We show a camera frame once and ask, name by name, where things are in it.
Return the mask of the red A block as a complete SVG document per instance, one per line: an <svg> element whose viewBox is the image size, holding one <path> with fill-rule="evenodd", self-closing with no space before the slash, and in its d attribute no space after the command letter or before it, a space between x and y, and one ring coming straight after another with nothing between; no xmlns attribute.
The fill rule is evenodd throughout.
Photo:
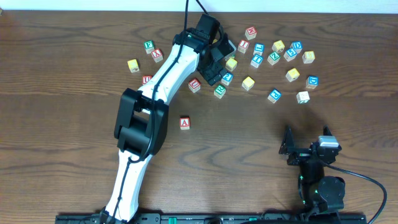
<svg viewBox="0 0 398 224"><path fill-rule="evenodd" d="M190 118L189 117L180 118L179 125L181 130L190 129Z"/></svg>

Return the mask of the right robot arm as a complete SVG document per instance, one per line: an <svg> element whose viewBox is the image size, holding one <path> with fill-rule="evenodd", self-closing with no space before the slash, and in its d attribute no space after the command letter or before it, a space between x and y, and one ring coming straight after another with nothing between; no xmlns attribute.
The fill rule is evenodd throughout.
<svg viewBox="0 0 398 224"><path fill-rule="evenodd" d="M341 177L326 176L324 167L336 161L342 147L328 127L309 147L297 147L293 132L287 126L279 149L287 156L289 166L299 166L299 195L307 210L315 214L332 213L344 208L345 181Z"/></svg>

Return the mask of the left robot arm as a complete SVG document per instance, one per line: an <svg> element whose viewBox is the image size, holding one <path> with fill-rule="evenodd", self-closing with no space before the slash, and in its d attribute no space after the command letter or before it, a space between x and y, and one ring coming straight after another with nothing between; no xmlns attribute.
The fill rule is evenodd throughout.
<svg viewBox="0 0 398 224"><path fill-rule="evenodd" d="M202 14L196 27L184 28L174 37L168 59L147 83L123 92L114 128L119 168L111 199L99 214L100 223L132 220L147 165L167 135L171 99L194 72L209 85L219 82L226 74L220 61L235 50L220 22Z"/></svg>

